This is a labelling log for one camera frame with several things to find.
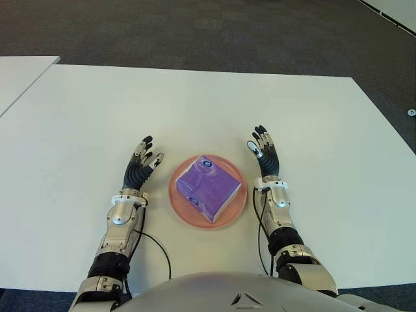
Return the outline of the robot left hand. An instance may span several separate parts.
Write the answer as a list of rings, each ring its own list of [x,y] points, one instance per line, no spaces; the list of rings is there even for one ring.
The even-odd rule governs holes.
[[[143,184],[158,167],[163,159],[164,153],[158,153],[153,157],[149,149],[153,145],[153,137],[146,136],[134,149],[123,177],[123,188],[139,191]]]

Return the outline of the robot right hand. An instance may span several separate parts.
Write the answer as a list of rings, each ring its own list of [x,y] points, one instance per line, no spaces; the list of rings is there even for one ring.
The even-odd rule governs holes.
[[[262,125],[254,128],[252,140],[247,141],[248,149],[255,155],[260,167],[261,176],[279,176],[280,164],[275,144],[268,131]]]

